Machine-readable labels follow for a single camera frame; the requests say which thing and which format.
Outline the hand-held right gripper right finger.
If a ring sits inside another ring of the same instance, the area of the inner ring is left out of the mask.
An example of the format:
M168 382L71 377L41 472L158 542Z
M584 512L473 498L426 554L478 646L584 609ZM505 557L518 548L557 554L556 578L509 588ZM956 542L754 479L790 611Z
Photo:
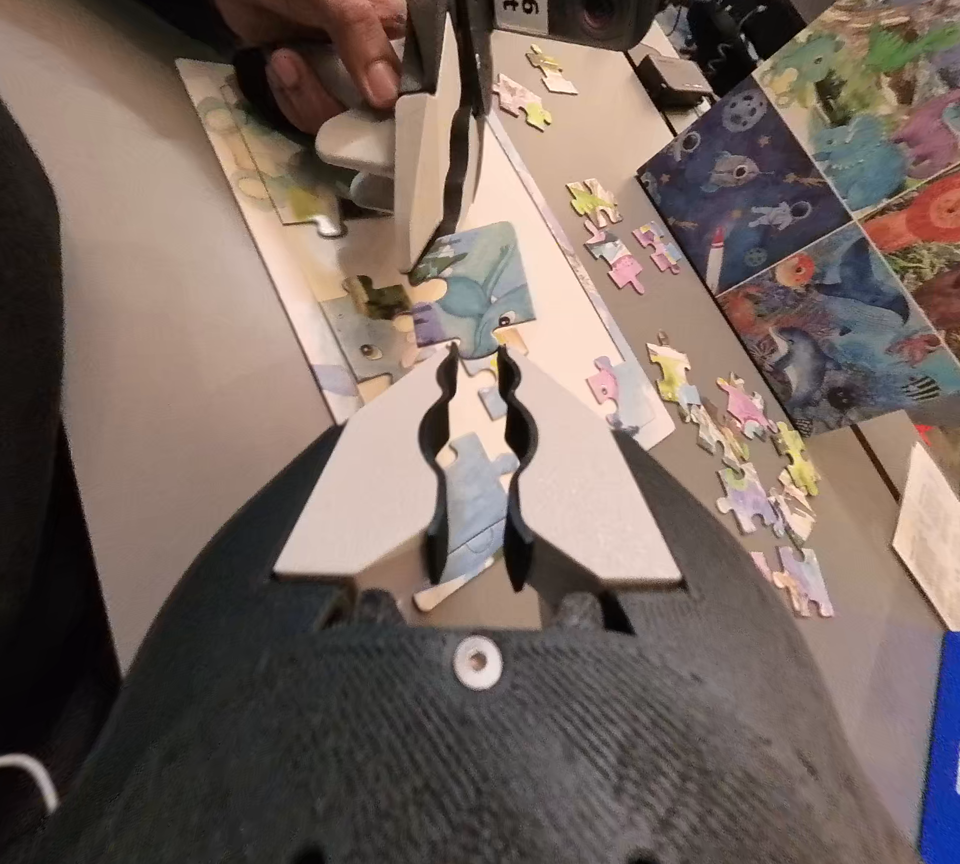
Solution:
M557 607L569 594L672 591L682 572L618 437L511 347L497 352L510 476L502 555L512 589Z

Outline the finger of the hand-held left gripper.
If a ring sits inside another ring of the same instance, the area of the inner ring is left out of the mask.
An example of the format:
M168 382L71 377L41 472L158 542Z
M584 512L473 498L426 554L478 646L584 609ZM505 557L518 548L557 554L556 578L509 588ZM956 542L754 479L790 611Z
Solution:
M458 51L453 22L445 16L437 89L406 93L394 109L394 244L404 274L448 235L450 129L461 97Z
M487 71L463 66L461 97L450 129L447 171L447 234L457 232L474 204L481 174L484 138L491 108L491 81Z

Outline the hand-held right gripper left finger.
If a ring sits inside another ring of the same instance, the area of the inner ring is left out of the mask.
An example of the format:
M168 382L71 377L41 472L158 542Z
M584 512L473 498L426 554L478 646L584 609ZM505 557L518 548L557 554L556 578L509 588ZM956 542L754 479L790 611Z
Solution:
M450 521L438 458L450 441L458 372L457 345L441 346L337 431L275 578L383 591L398 606L439 581Z

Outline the blue triceratops body puzzle piece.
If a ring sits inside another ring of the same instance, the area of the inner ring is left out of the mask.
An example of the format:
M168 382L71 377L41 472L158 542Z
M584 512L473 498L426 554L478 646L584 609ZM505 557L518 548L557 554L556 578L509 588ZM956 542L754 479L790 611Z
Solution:
M519 466L511 451L490 458L475 433L452 439L450 447L454 459L445 468L447 560L438 584L413 596L414 607L421 614L434 611L450 595L491 568L500 556L508 507L502 480Z

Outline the pink dinosaur head puzzle piece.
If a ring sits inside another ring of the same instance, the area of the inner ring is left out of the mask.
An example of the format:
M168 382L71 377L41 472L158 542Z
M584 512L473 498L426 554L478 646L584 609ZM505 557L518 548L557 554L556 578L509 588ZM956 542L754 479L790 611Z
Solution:
M585 382L595 402L613 404L614 410L606 414L609 427L637 440L652 434L663 406L641 367L634 361L613 364L606 355L594 358L593 366Z

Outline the teal baby dinosaur corner piece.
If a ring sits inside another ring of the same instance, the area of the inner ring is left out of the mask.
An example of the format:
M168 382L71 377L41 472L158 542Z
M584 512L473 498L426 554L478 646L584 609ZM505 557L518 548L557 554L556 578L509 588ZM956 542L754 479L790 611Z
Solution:
M508 221L437 238L409 280L444 284L438 299L411 308L422 348L458 341L462 357L487 357L499 348L498 330L536 318L517 232Z

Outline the jigsaw puzzle pieces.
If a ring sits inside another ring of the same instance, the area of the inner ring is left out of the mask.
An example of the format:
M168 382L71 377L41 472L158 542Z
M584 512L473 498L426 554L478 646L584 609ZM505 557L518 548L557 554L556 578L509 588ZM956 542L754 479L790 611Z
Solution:
M741 535L760 534L750 556L797 617L832 618L808 542L816 522L810 496L780 453L791 426L771 395L755 388L760 378L745 349L633 175L636 156L666 142L666 120L654 117L627 64L607 52L573 54L586 94L549 107L559 109L557 130L522 132L499 117L490 126L600 317L610 319L610 346L591 355L640 366L662 409L655 431L632 439L645 448L667 441L680 478L704 491ZM639 261L643 295L618 289L591 257L587 217L611 227Z

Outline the white puzzle tray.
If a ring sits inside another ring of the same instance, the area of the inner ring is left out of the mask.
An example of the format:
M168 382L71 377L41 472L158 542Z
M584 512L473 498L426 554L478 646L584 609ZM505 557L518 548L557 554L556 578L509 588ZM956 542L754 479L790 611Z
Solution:
M213 90L214 68L233 70L226 65L179 59L178 75L195 108ZM412 284L393 264L389 217L346 220L346 235L322 239L311 225L282 226L270 211L258 210L235 194L224 168L226 148L215 143L200 123L221 164L223 174L245 220L270 282L286 313L296 342L318 385L336 425L343 426L354 413L399 383L388 377L357 382L341 352L320 302L341 297L343 282L354 275L367 275L374 286L403 284L416 304L438 299L445 291L441 281ZM537 367L566 388L609 427L606 413L584 388L584 376L594 370L592 351L605 350L612 343L611 320L599 315L583 283L575 275L568 255L561 250L541 213L531 200L512 167L491 125L484 138L484 163L475 203L456 233L499 221L513 224L524 270L529 282L535 319L495 336L500 347L511 347L527 356ZM456 344L450 341L433 345ZM510 451L504 438L505 419L490 420L477 396L483 386L498 386L498 349L487 357L466 359L459 353L457 389L450 403L450 439L438 457L446 467L454 459L451 440L468 433L479 436L487 455L495 458ZM645 448L624 433L614 431L618 442ZM501 554L488 571L493 582L505 589L509 578ZM481 575L450 595L434 611L421 614L412 606L399 606L404 618L415 623L440 623L451 618L456 604L465 605L469 586Z

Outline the pink spotted back puzzle piece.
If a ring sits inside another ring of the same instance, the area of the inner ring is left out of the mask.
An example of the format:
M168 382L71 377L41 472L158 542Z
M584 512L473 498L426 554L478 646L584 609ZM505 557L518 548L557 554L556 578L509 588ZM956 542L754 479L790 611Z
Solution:
M583 220L583 225L588 233L585 249L594 260L606 265L607 276L613 284L621 290L630 287L636 294L643 295L642 265L619 235L611 227L601 227L589 217Z

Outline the black power bank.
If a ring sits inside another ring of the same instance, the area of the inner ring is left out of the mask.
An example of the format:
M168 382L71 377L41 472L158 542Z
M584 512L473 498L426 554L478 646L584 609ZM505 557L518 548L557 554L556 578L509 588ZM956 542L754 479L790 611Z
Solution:
M662 110L690 109L715 99L714 89L699 67L684 58L645 54L633 67L644 90Z

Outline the joined green dinosaur puzzle pieces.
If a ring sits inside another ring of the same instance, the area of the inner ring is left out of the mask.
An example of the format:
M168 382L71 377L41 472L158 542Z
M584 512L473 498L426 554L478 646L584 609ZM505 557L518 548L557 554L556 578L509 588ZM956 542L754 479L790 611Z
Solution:
M213 90L198 103L198 117L225 147L223 167L234 194L272 212L282 226L311 225L322 239L345 236L341 182L312 145L258 116L231 71L216 67L210 77Z

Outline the animal picture board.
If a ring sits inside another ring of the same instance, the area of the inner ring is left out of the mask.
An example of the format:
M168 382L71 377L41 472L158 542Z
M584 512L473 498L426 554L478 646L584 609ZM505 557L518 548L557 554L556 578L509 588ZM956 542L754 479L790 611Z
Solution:
M636 178L803 435L958 403L958 0L835 0Z

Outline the laminated instruction sheet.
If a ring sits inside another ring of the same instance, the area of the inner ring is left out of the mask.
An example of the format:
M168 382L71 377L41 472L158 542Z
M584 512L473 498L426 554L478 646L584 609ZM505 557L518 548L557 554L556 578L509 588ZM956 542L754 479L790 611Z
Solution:
M892 548L946 630L958 632L959 498L922 443L908 458Z

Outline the blue plastic bin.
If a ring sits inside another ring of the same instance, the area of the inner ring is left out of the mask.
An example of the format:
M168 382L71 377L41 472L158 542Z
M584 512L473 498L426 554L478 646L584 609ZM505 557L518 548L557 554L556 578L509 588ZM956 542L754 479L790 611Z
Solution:
M959 633L943 636L922 802L919 854L959 862Z

